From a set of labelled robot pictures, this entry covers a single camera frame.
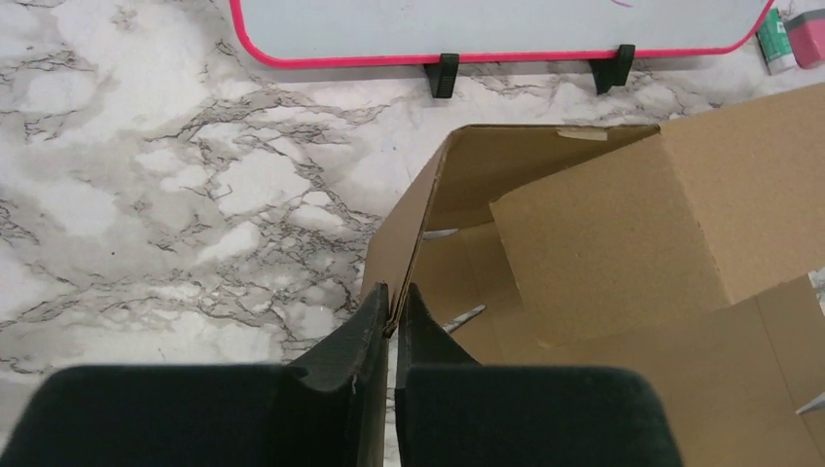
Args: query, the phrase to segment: white marble countertop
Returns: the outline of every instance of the white marble countertop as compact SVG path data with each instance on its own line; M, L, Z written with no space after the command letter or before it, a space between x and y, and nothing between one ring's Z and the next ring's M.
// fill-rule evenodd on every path
M355 307L371 233L458 126L651 123L825 82L768 76L752 40L599 97L583 63L462 66L435 102L414 67L265 69L225 13L0 3L0 446L62 367L294 359Z

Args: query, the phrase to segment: pink eraser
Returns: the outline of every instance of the pink eraser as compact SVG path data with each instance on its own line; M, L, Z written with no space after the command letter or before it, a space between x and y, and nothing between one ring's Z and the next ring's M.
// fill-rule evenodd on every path
M825 62L825 8L796 16L785 23L785 31L801 67Z

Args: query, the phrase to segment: brown cardboard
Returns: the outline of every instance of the brown cardboard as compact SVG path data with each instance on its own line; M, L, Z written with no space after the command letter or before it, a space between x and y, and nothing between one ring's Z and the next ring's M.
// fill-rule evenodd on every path
M822 122L825 86L661 127L464 127L364 290L397 316L414 281L442 323L486 305L453 334L483 363L636 370L689 466L825 466L825 411L795 414L825 388Z

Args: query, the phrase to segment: pink border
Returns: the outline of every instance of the pink border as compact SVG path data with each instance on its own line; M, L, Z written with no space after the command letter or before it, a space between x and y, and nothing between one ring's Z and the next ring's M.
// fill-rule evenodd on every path
M230 9L232 10L234 30L240 44L264 65L273 66L276 68L337 68L347 66L383 66L383 65L421 65L424 63L437 63L439 61L438 55L378 55L378 56L338 56L338 57L323 57L323 58L276 58L261 52L249 39L246 33L246 26L243 23L243 13L240 8L241 0L230 0ZM639 58L653 58L664 56L681 56L681 55L711 55L711 54L727 54L732 52L748 39L751 38L759 29L765 16L771 9L773 0L769 0L765 9L759 15L756 24L740 41L729 47L719 47L711 49L658 49L649 51L636 51L635 56ZM462 63L481 63L488 61L545 61L545 60L586 60L593 58L610 58L616 54L616 51L580 51L580 52L529 52L529 53L503 53L503 54L461 54Z

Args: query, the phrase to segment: whiteboard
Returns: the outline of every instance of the whiteboard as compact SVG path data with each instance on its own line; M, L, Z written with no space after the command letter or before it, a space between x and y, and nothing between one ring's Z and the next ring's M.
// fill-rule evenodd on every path
M771 0L230 0L241 44L275 66L719 54Z

